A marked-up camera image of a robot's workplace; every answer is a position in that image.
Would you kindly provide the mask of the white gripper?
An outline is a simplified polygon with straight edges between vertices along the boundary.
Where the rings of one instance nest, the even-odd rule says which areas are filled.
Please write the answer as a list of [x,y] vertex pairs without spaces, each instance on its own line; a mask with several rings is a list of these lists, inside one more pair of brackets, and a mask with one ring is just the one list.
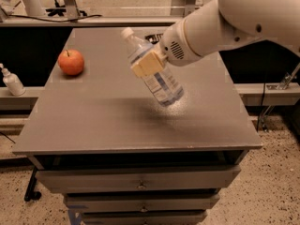
[[[159,41],[160,49],[166,54],[170,64],[183,67],[199,61],[201,57],[189,46],[183,19],[165,30]],[[166,56],[156,46],[141,47],[130,51],[130,69],[139,78],[162,71]]]

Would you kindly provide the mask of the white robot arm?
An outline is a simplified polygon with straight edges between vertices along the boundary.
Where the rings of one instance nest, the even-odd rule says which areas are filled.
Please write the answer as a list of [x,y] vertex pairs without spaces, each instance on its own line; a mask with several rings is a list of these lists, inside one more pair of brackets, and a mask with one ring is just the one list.
[[168,63],[186,66],[260,39],[299,54],[300,0],[212,0],[167,28],[131,70],[138,77],[154,75]]

